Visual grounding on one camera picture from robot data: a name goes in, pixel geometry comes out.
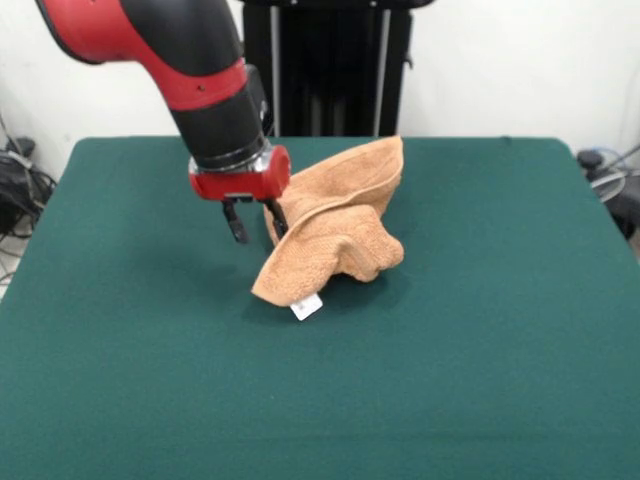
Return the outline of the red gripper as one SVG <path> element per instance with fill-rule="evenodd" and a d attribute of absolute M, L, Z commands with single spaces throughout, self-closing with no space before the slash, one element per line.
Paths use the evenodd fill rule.
<path fill-rule="evenodd" d="M 252 198 L 264 201 L 272 216 L 276 235 L 285 235 L 288 223 L 281 205 L 276 200 L 289 184 L 291 159 L 284 146 L 268 146 L 250 158 L 248 165 L 228 171 L 211 171 L 200 168 L 193 158 L 188 165 L 189 182 L 201 198 L 222 201 L 222 211 L 237 243 L 247 244 L 247 231 L 235 211 L 235 202 L 230 199 Z"/>

